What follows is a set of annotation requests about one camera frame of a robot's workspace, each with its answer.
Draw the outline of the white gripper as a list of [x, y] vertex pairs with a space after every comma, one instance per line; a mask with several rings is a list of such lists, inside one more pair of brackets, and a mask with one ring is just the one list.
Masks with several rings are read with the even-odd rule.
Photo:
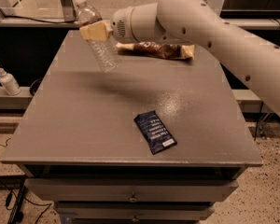
[[131, 28], [132, 14], [132, 7], [119, 9], [111, 18], [111, 26], [105, 21], [97, 21], [81, 26], [79, 31], [86, 41], [106, 41], [113, 35], [120, 43], [133, 43], [134, 37]]

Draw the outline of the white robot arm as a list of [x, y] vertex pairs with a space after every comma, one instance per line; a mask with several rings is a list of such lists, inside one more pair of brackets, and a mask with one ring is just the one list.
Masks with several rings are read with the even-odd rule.
[[197, 44], [213, 54], [280, 117], [280, 47], [222, 20], [204, 0], [159, 0], [127, 7], [111, 22], [96, 16], [80, 28], [86, 40]]

